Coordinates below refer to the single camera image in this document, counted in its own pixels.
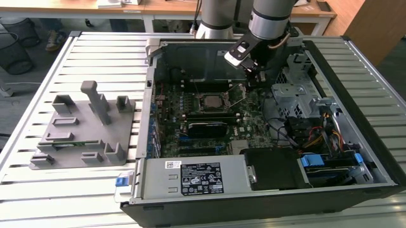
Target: wastebasket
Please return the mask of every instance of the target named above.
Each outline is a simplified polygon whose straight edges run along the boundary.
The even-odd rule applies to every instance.
[[[39,35],[30,18],[0,18],[0,24],[8,32],[19,35],[19,42],[24,47],[32,47],[39,44]]]
[[[15,33],[0,33],[0,67],[11,75],[26,73],[34,67]]]

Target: wooden desk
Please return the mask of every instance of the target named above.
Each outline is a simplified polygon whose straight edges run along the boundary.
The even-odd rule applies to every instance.
[[[251,11],[251,0],[245,0],[245,14]],[[98,9],[96,0],[0,0],[0,17],[31,18],[103,18],[142,19],[146,32],[154,32],[155,19],[193,20],[197,3],[179,0],[143,0],[142,5],[125,5],[123,8]],[[291,12],[293,23],[315,23],[311,35],[322,35],[330,19],[337,14],[322,12],[315,1],[295,7]]]

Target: blue latch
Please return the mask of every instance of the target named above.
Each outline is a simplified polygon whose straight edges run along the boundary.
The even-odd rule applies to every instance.
[[[356,159],[357,159],[358,164],[361,164],[361,163],[364,162],[364,158],[362,158],[361,154],[360,154],[360,153],[356,153],[356,154],[354,154],[354,157],[356,157]]]
[[[301,158],[303,167],[325,165],[324,158],[319,154],[307,154]]]
[[[115,179],[115,186],[116,186],[116,187],[129,186],[129,183],[130,183],[129,177],[118,177],[118,178]]]

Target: table leg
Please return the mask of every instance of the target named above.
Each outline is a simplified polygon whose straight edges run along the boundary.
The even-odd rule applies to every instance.
[[[14,95],[12,89],[6,85],[2,79],[0,79],[0,94],[4,97],[11,97]]]
[[[330,20],[332,20],[332,18],[318,18],[317,26],[315,26],[315,28],[311,32],[313,36],[322,36],[324,35]]]
[[[143,15],[142,19],[145,21],[145,27],[146,27],[146,32],[147,33],[154,33],[154,15]]]

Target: aluminum workbench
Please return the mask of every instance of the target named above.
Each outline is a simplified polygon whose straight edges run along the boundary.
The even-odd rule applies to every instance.
[[[139,227],[114,200],[115,178],[135,167],[138,129],[147,72],[146,40],[189,34],[83,32],[70,37],[0,154],[0,227]],[[321,49],[378,135],[406,170],[406,104],[352,42],[306,37]],[[328,89],[321,77],[322,87]],[[83,80],[96,80],[107,99],[137,100],[129,163],[59,170],[30,169],[56,95],[86,100]],[[405,227],[406,196],[376,199],[340,213],[195,225],[193,227]]]

